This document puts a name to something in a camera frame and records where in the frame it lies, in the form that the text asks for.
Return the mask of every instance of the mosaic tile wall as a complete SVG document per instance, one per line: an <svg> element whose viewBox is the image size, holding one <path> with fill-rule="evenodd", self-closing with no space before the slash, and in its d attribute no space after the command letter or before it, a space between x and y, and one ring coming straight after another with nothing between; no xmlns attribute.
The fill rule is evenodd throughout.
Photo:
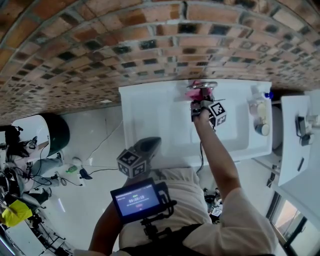
<svg viewBox="0 0 320 256"><path fill-rule="evenodd" d="M1 124L119 104L118 87L155 81L320 87L315 0L1 2Z"/></svg>

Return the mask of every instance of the sink basin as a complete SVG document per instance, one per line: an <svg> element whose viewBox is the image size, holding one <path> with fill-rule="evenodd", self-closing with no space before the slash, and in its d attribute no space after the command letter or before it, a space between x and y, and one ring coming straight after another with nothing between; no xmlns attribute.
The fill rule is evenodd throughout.
<svg viewBox="0 0 320 256"><path fill-rule="evenodd" d="M220 103L227 116L226 121L217 126L216 134L233 160L270 154L272 132L269 136L255 132L248 100L252 98L252 87L268 92L271 83L224 79L206 81L218 82L213 95L216 100L222 100ZM185 97L188 84L188 80L183 80L119 88L126 147L146 137L162 139L160 149L151 162L153 168L197 167L201 164L200 139L191 122L191 100ZM271 102L268 102L267 109L271 119Z"/></svg>

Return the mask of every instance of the white tile floor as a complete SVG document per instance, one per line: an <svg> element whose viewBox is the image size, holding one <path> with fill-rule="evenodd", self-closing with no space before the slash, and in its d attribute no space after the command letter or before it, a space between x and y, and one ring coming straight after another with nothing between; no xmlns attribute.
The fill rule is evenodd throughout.
<svg viewBox="0 0 320 256"><path fill-rule="evenodd" d="M125 148L120 106L66 114L63 118L71 134L70 142L63 150L66 163L71 163L72 157L78 157L88 173L117 166L116 158ZM90 157L107 136L110 137ZM67 169L67 165L59 168L61 176L79 184L77 174L66 173ZM273 191L266 187L270 173L253 160L241 162L238 170L247 196L258 211L265 215L273 196ZM205 167L200 174L202 187L215 186L209 168ZM126 180L118 170L99 171L92 177L82 187L68 183L67 186L53 188L53 196L45 202L47 209L44 213L47 219L58 234L78 249L88 248L96 222L112 200L110 191L120 188Z"/></svg>

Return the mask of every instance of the yellow cloth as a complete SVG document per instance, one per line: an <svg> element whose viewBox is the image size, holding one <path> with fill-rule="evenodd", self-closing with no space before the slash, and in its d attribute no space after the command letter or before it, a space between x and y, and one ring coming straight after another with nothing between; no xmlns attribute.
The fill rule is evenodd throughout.
<svg viewBox="0 0 320 256"><path fill-rule="evenodd" d="M16 215L7 209L5 209L2 213L4 224L8 228L14 227L15 225L33 215L28 206L24 202L21 202L19 200L16 200L12 204L10 204L9 208L14 210L16 212Z"/></svg>

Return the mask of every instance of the faucet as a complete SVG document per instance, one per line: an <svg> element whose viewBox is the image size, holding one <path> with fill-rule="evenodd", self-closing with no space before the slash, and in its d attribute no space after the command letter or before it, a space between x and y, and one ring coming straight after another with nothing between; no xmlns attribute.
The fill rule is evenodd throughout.
<svg viewBox="0 0 320 256"><path fill-rule="evenodd" d="M203 88L215 88L218 86L218 83L215 81L207 82L207 81L199 81L195 80L193 84L189 85L190 89L203 89Z"/></svg>

